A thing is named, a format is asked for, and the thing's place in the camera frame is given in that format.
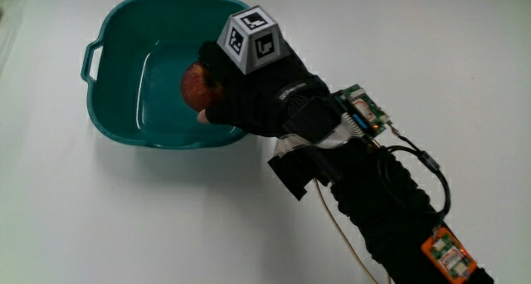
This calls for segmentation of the person's right hand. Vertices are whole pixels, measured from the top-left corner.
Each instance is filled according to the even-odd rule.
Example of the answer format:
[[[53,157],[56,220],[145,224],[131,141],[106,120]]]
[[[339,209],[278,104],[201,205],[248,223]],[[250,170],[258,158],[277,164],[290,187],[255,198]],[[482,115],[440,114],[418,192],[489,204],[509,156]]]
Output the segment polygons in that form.
[[[198,60],[224,90],[219,101],[199,111],[203,124],[279,137],[283,124],[311,98],[329,95],[260,6],[232,14],[218,39],[202,44]]]

